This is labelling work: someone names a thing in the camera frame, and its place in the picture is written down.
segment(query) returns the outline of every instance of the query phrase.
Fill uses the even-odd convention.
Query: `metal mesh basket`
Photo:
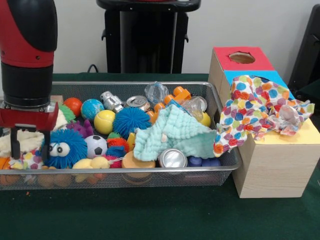
[[[98,99],[110,91],[122,100],[145,95],[148,82],[54,82],[52,95],[82,101]],[[222,105],[217,90],[207,82],[163,82],[169,92],[177,86],[205,98],[211,119],[219,119]],[[212,121],[211,128],[216,127]],[[0,190],[86,189],[173,186],[221,186],[242,164],[238,148],[220,157],[218,167],[0,170]]]

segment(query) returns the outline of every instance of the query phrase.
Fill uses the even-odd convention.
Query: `yellow ball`
[[[103,110],[94,117],[94,128],[101,134],[107,135],[113,130],[116,114],[110,110]]]
[[[209,127],[209,128],[210,128],[211,118],[210,118],[210,116],[208,115],[208,113],[203,112],[203,119],[202,119],[202,121],[201,121],[200,123],[201,123],[202,125],[205,125],[206,127]]]

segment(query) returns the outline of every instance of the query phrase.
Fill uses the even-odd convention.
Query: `black cable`
[[[96,66],[96,65],[94,65],[94,64],[91,64],[91,65],[90,65],[90,67],[88,68],[87,73],[90,73],[90,71],[91,71],[91,69],[92,69],[92,68],[94,68],[94,69],[95,69],[95,72],[96,72],[96,73],[98,73],[98,72],[99,72],[99,70],[98,70],[97,66]]]

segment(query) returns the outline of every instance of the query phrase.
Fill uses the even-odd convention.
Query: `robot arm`
[[[4,93],[0,126],[11,128],[11,154],[15,159],[20,157],[20,145],[14,136],[17,129],[43,132],[45,143],[50,143],[59,110],[57,104],[50,103],[57,37],[54,0],[0,0]]]

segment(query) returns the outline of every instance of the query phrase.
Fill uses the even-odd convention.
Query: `yellow box top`
[[[294,136],[281,135],[275,131],[268,132],[264,139],[255,141],[255,144],[319,144],[320,133],[310,119],[306,120],[301,129]]]

